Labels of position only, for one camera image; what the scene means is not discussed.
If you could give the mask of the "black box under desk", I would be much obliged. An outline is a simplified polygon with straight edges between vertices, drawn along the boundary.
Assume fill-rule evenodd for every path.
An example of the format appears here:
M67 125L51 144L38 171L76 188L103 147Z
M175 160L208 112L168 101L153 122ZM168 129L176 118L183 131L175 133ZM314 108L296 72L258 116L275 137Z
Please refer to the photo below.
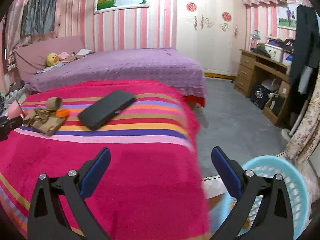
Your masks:
M256 105L259 109L263 110L265 104L269 100L268 95L270 93L271 91L269 89L265 88L262 85L255 84L253 85L253 88L251 91L250 102Z

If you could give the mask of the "light blue plastic basket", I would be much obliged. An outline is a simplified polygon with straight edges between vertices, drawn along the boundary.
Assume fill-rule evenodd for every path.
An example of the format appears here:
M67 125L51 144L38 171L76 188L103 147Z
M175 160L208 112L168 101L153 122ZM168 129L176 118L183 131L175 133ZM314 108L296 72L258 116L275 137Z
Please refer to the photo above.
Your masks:
M309 216L309 194L298 170L265 155L244 165L213 149L227 193L214 239L298 239Z

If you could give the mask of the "small orange cap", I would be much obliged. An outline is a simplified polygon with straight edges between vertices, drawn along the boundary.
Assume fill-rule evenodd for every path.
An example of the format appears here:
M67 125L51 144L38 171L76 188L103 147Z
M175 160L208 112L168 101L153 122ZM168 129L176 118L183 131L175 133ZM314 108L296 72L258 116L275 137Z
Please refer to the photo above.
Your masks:
M58 109L55 112L55 114L59 118L67 118L69 116L69 114L70 114L70 110L68 110L68 109Z

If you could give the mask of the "pink cup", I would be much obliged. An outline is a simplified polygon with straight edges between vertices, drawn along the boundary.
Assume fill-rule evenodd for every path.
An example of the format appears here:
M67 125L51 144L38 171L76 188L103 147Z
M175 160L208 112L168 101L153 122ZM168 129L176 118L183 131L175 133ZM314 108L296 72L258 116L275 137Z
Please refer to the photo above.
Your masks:
M8 119L13 119L16 117L21 117L22 119L24 119L25 117L25 113L22 109L22 107L20 106L19 102L17 100L15 100L9 107L7 110L7 117Z

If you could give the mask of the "black hanging coat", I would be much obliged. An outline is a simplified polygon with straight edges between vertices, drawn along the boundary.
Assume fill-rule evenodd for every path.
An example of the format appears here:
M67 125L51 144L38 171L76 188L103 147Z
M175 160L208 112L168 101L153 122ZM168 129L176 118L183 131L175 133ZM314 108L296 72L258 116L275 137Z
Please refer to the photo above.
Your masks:
M297 28L289 80L294 85L304 67L319 67L319 25L313 7L297 7Z

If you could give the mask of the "black rectangular case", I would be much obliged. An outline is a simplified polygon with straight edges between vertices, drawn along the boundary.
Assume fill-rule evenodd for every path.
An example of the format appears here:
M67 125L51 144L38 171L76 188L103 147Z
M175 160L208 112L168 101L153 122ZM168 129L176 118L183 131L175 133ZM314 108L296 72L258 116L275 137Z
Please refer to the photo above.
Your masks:
M135 101L134 94L115 90L80 112L78 119L84 126L95 131Z

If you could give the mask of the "yellow duck plush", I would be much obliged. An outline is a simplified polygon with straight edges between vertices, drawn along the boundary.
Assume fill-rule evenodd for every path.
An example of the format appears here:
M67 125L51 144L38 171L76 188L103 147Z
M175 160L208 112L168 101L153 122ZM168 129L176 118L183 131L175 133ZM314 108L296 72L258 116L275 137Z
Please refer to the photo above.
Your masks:
M56 53L50 53L46 58L46 66L52 67L59 63L59 57Z

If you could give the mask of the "floral beige curtain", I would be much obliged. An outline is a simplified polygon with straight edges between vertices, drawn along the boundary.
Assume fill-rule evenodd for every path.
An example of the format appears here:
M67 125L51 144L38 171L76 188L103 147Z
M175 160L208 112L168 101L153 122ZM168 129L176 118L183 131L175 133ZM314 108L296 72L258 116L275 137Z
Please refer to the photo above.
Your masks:
M309 159L319 144L320 102L319 85L320 75L317 74L315 88L306 113L295 134L286 146L286 153L290 159L302 163Z

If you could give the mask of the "purple bedspread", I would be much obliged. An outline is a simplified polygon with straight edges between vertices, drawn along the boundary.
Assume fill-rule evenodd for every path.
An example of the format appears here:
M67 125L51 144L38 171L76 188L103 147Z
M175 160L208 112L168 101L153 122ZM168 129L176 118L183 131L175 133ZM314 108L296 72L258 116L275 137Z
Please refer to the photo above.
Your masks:
M178 89L185 96L206 97L200 64L174 48L105 51L24 78L35 92L85 81L156 80Z

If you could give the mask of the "pink headboard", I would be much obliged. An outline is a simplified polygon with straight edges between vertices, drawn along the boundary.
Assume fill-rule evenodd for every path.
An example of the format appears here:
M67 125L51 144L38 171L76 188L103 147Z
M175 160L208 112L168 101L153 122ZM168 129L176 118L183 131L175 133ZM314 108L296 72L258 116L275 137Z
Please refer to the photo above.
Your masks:
M25 81L47 66L46 59L49 54L67 52L71 55L84 48L80 36L54 38L15 49L14 59L20 78Z

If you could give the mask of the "crumpled brown paper ball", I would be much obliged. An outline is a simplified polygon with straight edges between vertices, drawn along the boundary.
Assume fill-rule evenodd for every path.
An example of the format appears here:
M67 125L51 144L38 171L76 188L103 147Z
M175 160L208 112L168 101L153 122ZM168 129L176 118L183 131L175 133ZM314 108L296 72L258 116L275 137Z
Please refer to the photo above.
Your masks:
M42 125L45 124L52 116L52 112L48 111L47 109L37 107L26 115L23 124L26 126L32 126L36 124Z

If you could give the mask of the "grey curtain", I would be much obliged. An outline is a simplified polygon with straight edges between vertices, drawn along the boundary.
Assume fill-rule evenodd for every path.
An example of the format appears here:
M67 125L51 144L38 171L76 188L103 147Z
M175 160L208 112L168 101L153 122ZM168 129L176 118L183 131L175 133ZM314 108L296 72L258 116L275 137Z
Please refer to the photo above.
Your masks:
M57 0L28 0L21 25L22 36L37 36L54 31Z

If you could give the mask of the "wooden desk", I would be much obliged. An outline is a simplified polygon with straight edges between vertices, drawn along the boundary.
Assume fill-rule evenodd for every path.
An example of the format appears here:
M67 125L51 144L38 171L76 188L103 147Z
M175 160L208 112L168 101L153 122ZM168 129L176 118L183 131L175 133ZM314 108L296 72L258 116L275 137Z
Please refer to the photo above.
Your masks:
M279 81L279 88L276 92L284 99L279 107L279 113L275 114L271 109L273 100L269 99L264 105L263 114L274 126L281 126L287 115L291 90L289 76L285 74L286 66L254 52L243 49L240 51L241 57L238 75L234 80L234 88L246 98L249 98L252 95L254 85L260 85L268 79Z

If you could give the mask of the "white wardrobe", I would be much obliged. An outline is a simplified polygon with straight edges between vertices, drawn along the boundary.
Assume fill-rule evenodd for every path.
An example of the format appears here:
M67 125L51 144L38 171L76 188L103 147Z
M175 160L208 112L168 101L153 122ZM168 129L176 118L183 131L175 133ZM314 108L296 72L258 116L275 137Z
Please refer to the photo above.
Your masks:
M242 0L177 0L176 48L205 73L237 76L246 21Z

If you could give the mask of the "flat brown cardboard piece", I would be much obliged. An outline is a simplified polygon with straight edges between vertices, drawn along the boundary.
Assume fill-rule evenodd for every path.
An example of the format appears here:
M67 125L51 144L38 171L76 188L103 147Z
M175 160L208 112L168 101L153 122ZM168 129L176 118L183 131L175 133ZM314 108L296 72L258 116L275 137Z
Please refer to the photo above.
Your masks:
M47 136L52 136L65 122L65 118L59 118L56 116L54 112L53 116L49 118L49 120L45 124L36 124L32 126L26 126L23 124L25 127L31 127L38 132L45 134Z

